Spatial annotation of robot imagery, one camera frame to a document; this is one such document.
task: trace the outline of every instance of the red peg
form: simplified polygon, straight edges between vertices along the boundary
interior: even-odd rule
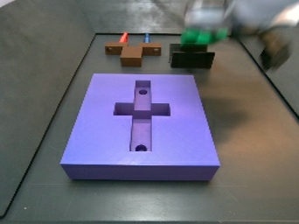
[[[119,43],[125,43],[127,42],[127,38],[128,38],[128,35],[127,35],[127,32],[124,32],[120,40],[119,40]]]

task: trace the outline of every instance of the green piece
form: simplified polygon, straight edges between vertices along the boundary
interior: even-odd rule
[[[209,45],[228,36],[228,29],[218,29],[216,31],[203,31],[185,29],[181,34],[181,46],[185,44]]]

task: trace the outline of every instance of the wooden piece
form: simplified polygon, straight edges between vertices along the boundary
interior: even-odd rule
[[[105,54],[107,55],[120,55],[123,51],[123,47],[128,46],[127,42],[107,42],[105,43]]]
[[[143,48],[140,46],[125,46],[120,55],[121,67],[140,67]]]
[[[140,43],[139,46],[143,48],[144,56],[161,56],[161,47],[160,43]]]

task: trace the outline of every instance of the white robot part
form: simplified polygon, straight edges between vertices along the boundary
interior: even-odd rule
[[[299,22],[298,0],[196,0],[187,6],[185,28],[215,31],[250,27],[267,30],[295,26]]]

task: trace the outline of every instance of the cross-shaped slot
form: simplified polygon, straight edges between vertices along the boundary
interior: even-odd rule
[[[135,82],[135,102],[116,102],[115,116],[132,116],[131,151],[152,151],[152,116],[169,116],[169,103],[152,103],[151,81]]]

